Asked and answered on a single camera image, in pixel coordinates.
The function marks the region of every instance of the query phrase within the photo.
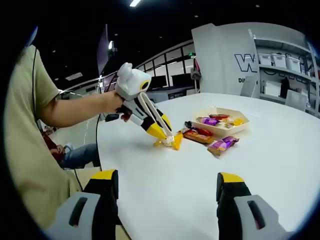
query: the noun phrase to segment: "hand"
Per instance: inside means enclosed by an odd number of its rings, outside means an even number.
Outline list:
[[[125,113],[125,114],[121,115],[121,119],[122,119],[125,123],[128,122],[129,119],[130,119],[130,114]]]
[[[51,153],[52,155],[54,155],[54,154],[59,154],[59,151],[58,151],[58,149],[53,148],[53,149],[50,149],[50,153]]]
[[[59,154],[65,154],[65,149],[62,145],[57,145],[56,148]]]
[[[116,91],[108,91],[102,94],[103,96],[103,112],[115,113],[117,109],[121,108],[124,100]]]

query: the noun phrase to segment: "ceiling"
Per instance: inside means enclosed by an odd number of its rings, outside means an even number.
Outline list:
[[[44,66],[59,89],[64,90],[98,77],[96,52],[106,22],[108,38],[114,41],[117,52],[109,57],[103,75],[118,70],[125,62],[136,66],[165,49],[190,40],[191,29],[208,23],[218,26],[266,22],[301,32],[305,30],[301,14],[295,14],[298,8],[291,6],[288,9],[270,1],[217,3],[208,0],[141,0],[137,7],[129,7],[131,1],[101,0],[95,2],[94,6],[84,6],[103,15],[100,23],[38,25],[34,45],[39,49]],[[78,72],[83,76],[66,80],[66,77]]]

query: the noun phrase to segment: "jeans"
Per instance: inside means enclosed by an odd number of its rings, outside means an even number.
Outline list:
[[[95,143],[67,152],[59,165],[61,168],[83,169],[90,162],[93,162],[94,167],[100,167],[98,147]]]

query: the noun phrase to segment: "storage box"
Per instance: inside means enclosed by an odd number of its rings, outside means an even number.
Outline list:
[[[234,126],[232,128],[226,128],[223,122],[218,123],[216,126],[211,126],[211,125],[203,124],[196,121],[198,117],[209,117],[210,114],[227,114],[232,116],[235,119],[237,118],[242,119],[244,123],[239,126]],[[192,122],[192,126],[195,128],[205,129],[213,133],[213,135],[226,137],[226,136],[232,136],[233,134],[246,129],[249,126],[250,121],[240,111],[221,108],[221,107],[209,107],[207,109],[195,112],[191,122]]]
[[[259,57],[260,64],[271,66],[271,55],[270,54],[259,53],[258,57]]]
[[[281,82],[266,81],[264,86],[264,93],[271,96],[279,97],[281,91]]]
[[[274,65],[276,67],[285,68],[285,69],[287,68],[285,55],[276,54],[276,53],[272,53],[271,55],[272,55],[272,60],[274,62]]]
[[[296,59],[292,56],[287,56],[286,59],[286,64],[288,66],[288,69],[301,73],[301,69],[300,69],[300,60]]]

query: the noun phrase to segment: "white round table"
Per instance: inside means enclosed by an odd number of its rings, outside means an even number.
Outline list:
[[[183,139],[179,151],[132,122],[100,122],[102,170],[119,174],[118,215],[134,240],[217,240],[217,173],[242,177],[294,231],[320,189],[320,120],[278,103],[237,95],[200,93],[157,103],[174,132],[208,107],[239,110],[250,120],[240,141],[220,158]]]

